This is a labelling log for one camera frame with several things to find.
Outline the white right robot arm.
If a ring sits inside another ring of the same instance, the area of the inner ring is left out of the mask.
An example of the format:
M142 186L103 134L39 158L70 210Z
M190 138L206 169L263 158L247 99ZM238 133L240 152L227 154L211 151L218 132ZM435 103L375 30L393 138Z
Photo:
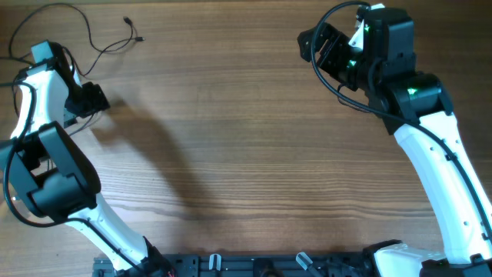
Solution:
M489 276L491 203L470 163L441 80L416 69L414 22L400 8L357 3L347 36L326 18L298 36L300 55L338 101L376 115L410 159L440 228L442 252L399 240L365 248L360 276Z

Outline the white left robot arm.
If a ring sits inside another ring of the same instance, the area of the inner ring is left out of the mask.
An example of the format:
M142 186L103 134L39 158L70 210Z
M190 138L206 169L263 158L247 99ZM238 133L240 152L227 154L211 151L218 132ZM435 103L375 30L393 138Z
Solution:
M101 194L94 166L65 131L75 118L110 107L99 85L80 83L75 67L56 42L32 46L34 65L14 84L22 89L22 110L10 139L1 143L4 197L12 214L26 225L10 187L48 227L78 230L110 259L116 276L173 276L171 263L143 236L128 227Z

